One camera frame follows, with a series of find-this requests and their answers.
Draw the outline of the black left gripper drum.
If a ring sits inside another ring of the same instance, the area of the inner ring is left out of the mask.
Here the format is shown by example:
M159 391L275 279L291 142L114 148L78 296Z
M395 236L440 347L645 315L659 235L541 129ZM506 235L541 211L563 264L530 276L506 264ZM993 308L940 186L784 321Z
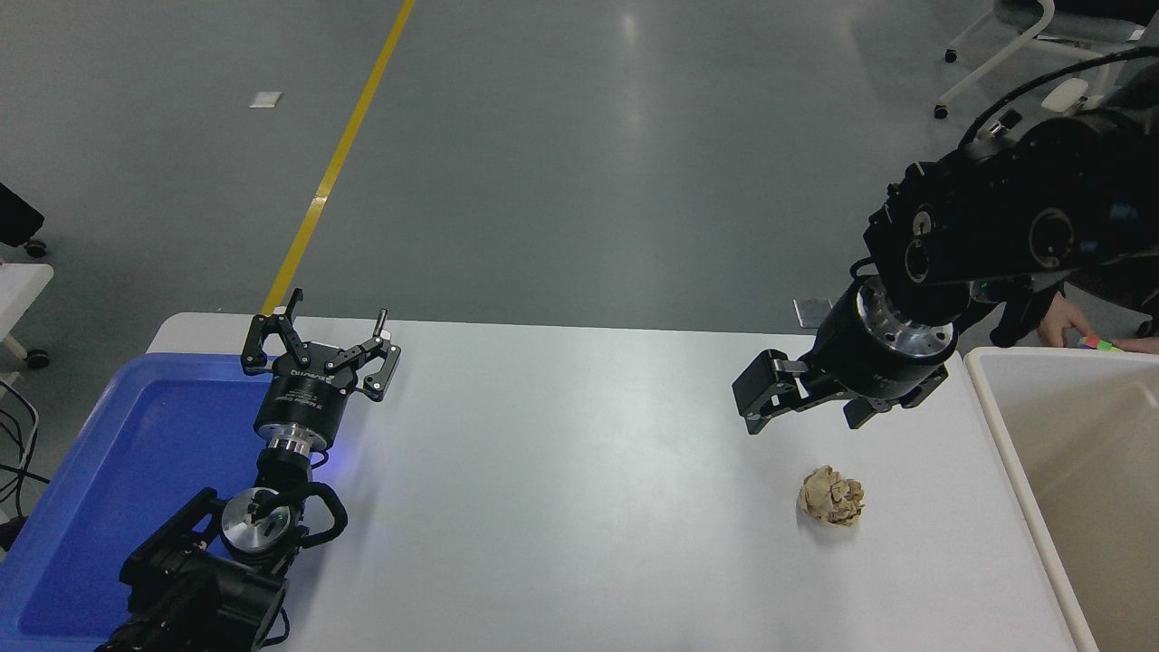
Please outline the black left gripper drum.
M270 381L254 422L255 433L265 441L287 432L305 435L312 446L331 446L336 440L350 391L355 388L352 367L327 369L326 362L340 354L338 347L311 342L309 364L285 352L274 360Z

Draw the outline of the person's right hand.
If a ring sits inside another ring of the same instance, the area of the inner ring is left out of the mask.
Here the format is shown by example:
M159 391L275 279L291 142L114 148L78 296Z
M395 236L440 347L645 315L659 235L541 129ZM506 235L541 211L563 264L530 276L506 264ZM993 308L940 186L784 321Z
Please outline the person's right hand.
M1069 301L1063 293L1056 292L1047 314L1038 323L1038 342L1044 347L1067 347L1070 331L1076 331L1080 339L1100 338L1079 306Z

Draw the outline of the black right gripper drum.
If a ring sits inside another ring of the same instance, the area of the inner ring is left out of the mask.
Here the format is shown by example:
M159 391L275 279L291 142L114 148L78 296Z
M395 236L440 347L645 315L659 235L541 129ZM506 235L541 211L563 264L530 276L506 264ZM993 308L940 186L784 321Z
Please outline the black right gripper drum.
M850 391L898 400L943 364L943 327L906 317L882 285L851 285L821 322L807 358Z

